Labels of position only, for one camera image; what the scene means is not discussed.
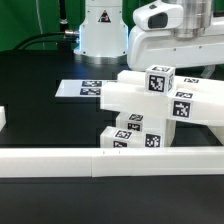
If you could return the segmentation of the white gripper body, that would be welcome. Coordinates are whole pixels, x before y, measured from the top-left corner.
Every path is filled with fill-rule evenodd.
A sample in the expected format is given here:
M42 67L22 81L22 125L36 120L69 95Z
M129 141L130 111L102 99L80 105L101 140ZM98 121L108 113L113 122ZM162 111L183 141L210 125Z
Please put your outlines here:
M135 26L129 36L127 63L131 70L151 65L176 68L224 64L224 17L215 17L193 39L179 39L172 30L143 31Z

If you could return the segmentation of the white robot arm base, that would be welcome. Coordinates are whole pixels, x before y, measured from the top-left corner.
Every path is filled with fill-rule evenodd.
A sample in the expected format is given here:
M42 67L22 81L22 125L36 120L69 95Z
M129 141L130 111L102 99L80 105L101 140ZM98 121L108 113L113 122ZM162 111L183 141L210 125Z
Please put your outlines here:
M75 59L91 64L124 64L128 27L122 18L123 0L85 0Z

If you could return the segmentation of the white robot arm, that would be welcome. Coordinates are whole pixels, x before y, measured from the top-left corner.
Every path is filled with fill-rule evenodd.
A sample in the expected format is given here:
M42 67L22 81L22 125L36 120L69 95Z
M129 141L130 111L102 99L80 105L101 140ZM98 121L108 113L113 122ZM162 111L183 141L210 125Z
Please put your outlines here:
M128 66L144 71L154 64L199 67L209 78L224 64L224 12L213 14L214 0L155 0L133 12Z

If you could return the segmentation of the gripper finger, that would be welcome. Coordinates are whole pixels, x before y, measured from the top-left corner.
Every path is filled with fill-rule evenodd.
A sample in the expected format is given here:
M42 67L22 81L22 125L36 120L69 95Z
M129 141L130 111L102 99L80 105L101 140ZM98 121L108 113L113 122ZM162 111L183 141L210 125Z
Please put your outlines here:
M215 65L208 65L204 68L201 77L204 79L209 79L215 71Z

